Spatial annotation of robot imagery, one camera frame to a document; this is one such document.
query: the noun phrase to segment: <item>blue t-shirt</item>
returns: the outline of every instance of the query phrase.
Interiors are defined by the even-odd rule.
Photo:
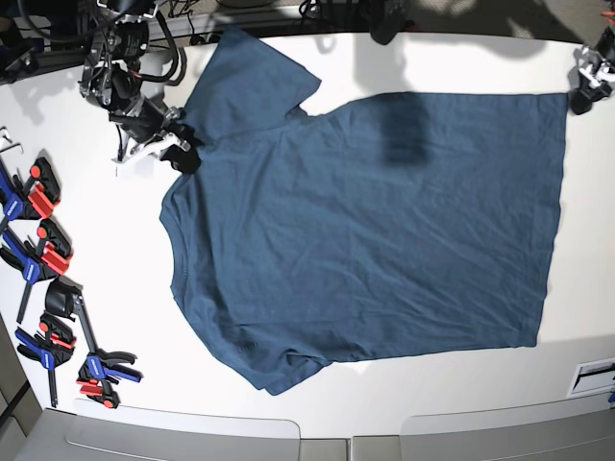
[[[332,362],[535,346],[566,95],[391,93],[307,116],[319,84],[230,30],[185,106],[202,164],[160,219],[210,352],[276,395]]]

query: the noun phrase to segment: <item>table surface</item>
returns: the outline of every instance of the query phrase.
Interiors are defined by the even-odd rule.
[[[388,46],[366,35],[294,36],[265,40],[322,79],[302,107],[310,114],[382,92],[565,92],[576,73],[578,45],[490,36],[399,34]],[[184,82],[165,90],[182,106],[214,45],[186,49]],[[84,287],[99,346],[138,356],[139,384],[122,382],[123,404],[213,416],[285,419],[302,437],[399,433],[408,417],[564,399],[579,360],[615,355],[615,102],[600,102],[567,128],[562,218],[555,240],[549,296],[535,349],[449,352],[356,364],[334,364],[288,392],[255,390],[211,357],[171,296],[173,263],[159,221],[160,203],[178,177],[147,158],[117,176],[115,127],[84,101],[81,69],[0,87],[0,125],[25,154],[5,154],[22,175],[41,150],[52,159],[62,198],[54,216],[73,241],[67,275]],[[23,238],[34,223],[14,223]],[[0,312],[15,328],[24,281],[0,265]],[[47,283],[33,290],[22,326],[34,333]],[[59,409],[73,411],[75,378],[86,355],[83,334],[57,371]],[[20,357],[43,407],[46,374]]]

